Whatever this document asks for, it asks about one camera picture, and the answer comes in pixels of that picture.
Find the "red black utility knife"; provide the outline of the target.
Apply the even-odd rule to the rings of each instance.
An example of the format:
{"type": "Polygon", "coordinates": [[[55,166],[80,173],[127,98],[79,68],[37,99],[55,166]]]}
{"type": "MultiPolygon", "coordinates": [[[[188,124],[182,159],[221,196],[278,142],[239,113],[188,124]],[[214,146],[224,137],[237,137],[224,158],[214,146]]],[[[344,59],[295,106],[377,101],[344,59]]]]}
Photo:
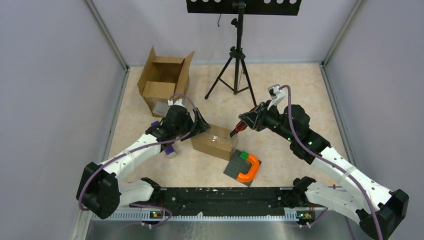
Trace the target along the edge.
{"type": "Polygon", "coordinates": [[[244,121],[240,120],[235,126],[235,128],[230,132],[229,134],[230,138],[235,136],[237,133],[244,131],[247,128],[247,126],[248,125],[244,121]]]}

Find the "small cardboard box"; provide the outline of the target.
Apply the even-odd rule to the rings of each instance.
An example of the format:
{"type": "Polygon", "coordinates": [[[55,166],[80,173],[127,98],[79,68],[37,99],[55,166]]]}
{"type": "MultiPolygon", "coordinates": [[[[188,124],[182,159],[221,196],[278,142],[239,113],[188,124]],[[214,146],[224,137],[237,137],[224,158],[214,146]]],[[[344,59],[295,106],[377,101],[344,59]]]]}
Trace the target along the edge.
{"type": "Polygon", "coordinates": [[[237,135],[230,136],[232,130],[209,124],[210,128],[190,138],[194,150],[230,161],[236,149],[237,135]]]}

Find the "large cardboard express box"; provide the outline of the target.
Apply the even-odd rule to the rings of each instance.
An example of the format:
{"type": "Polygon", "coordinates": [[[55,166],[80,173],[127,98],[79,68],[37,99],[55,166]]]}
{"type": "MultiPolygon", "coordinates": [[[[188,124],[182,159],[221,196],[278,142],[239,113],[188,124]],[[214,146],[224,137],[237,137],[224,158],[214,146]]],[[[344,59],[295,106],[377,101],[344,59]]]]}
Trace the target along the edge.
{"type": "Polygon", "coordinates": [[[190,65],[195,52],[186,57],[159,56],[152,47],[137,82],[138,92],[146,102],[153,117],[155,103],[168,103],[173,94],[186,94],[190,65]]]}

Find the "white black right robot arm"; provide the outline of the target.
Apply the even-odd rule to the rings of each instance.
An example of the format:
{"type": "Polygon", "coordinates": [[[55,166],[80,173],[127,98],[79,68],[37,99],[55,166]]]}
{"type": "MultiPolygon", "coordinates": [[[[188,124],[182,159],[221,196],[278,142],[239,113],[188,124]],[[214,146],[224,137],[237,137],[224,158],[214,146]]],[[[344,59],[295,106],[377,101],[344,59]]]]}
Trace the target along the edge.
{"type": "Polygon", "coordinates": [[[319,169],[344,191],[304,176],[293,181],[293,200],[299,206],[324,206],[357,223],[374,240],[387,240],[406,216],[409,196],[401,189],[390,190],[375,182],[344,159],[328,140],[313,131],[310,116],[298,104],[280,113],[271,101],[260,103],[238,116],[236,132],[249,127],[269,129],[290,142],[299,159],[319,169]]]}

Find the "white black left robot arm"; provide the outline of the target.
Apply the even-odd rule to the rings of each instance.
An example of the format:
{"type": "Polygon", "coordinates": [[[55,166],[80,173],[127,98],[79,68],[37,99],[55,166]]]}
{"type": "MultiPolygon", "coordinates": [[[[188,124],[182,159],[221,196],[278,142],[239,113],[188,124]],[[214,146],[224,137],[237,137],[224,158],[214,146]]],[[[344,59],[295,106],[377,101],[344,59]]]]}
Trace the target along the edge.
{"type": "Polygon", "coordinates": [[[130,147],[102,163],[91,162],[85,166],[76,194],[78,206],[101,219],[135,202],[156,206],[161,194],[155,190],[157,185],[153,181],[142,178],[126,183],[125,178],[174,142],[190,139],[210,127],[198,108],[190,114],[182,105],[171,106],[166,116],[152,123],[130,147]]]}

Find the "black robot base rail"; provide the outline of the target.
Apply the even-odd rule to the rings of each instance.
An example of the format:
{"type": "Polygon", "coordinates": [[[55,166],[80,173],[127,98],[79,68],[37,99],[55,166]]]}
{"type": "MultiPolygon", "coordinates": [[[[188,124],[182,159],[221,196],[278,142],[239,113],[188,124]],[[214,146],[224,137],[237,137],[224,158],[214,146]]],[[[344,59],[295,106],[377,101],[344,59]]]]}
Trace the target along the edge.
{"type": "Polygon", "coordinates": [[[279,217],[312,222],[316,205],[291,187],[168,187],[154,189],[140,205],[162,207],[175,217],[279,217]]]}

